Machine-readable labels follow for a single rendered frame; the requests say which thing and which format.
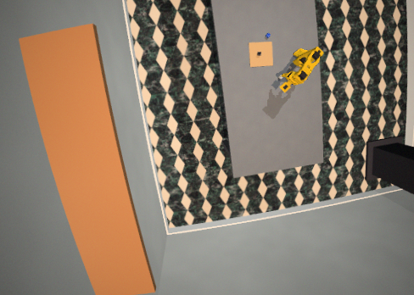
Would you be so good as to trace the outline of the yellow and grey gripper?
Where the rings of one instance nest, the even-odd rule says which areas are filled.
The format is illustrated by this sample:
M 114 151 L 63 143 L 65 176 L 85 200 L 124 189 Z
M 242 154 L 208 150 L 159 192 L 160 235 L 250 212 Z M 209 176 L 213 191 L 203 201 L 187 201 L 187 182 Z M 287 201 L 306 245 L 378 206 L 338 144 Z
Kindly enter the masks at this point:
M 294 71 L 290 71 L 289 73 L 287 73 L 287 74 L 282 74 L 281 75 L 281 77 L 285 77 L 286 76 L 286 79 L 288 80 L 287 82 L 285 81 L 281 86 L 280 86 L 280 88 L 284 91 L 284 92 L 286 92 L 291 86 L 291 84 L 294 84 L 294 85 L 298 85 L 298 83 L 294 80 Z

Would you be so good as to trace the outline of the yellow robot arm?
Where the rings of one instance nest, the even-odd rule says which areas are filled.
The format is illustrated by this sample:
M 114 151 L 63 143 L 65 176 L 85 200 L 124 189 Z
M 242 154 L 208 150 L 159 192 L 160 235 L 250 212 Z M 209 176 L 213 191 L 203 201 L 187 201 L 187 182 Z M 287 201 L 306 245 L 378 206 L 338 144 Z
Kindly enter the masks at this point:
M 315 47 L 309 51 L 300 48 L 294 53 L 294 56 L 297 58 L 293 62 L 295 65 L 301 67 L 299 71 L 294 73 L 294 80 L 298 84 L 303 83 L 307 79 L 313 68 L 319 63 L 322 55 L 323 51 L 319 47 Z M 311 63 L 314 60 L 315 62 Z M 307 68 L 307 65 L 309 69 Z

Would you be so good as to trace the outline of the orange mat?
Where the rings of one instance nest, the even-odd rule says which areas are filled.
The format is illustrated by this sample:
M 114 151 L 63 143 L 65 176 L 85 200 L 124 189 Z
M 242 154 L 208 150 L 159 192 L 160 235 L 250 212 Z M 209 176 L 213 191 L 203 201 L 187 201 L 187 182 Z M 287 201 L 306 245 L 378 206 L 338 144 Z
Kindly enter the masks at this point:
M 272 42 L 249 42 L 249 62 L 250 67 L 273 66 Z

